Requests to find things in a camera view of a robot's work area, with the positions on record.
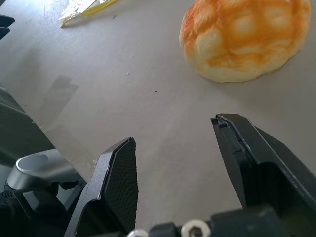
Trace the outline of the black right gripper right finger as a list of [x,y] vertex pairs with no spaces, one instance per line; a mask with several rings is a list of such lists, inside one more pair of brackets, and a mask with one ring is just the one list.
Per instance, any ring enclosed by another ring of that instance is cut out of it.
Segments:
[[211,217],[211,237],[316,237],[316,177],[279,140],[237,114],[211,119],[242,208]]

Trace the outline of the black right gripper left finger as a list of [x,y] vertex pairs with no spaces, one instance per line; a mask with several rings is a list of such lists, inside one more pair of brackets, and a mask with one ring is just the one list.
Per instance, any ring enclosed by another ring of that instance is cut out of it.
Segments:
[[64,237],[126,237],[135,229],[138,202],[136,142],[106,149],[83,188]]

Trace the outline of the clear yellow plastic bag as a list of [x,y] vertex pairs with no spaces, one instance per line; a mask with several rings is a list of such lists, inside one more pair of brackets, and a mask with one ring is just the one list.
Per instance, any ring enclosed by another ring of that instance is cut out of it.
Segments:
[[119,0],[69,0],[58,19],[62,21],[60,27],[66,27],[70,21],[78,17],[95,14],[117,1]]

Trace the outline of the round golden bread bun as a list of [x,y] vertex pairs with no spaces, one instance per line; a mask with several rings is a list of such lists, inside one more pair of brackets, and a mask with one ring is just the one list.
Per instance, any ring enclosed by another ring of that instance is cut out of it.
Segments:
[[182,19],[179,43],[203,78],[250,81],[303,48],[311,14],[311,0],[195,0]]

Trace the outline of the silver robot body joint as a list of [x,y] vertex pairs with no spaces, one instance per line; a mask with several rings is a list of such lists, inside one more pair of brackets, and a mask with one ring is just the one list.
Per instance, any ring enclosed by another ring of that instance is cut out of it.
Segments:
[[15,190],[49,187],[53,183],[81,180],[81,176],[57,149],[24,156],[15,163],[7,183]]

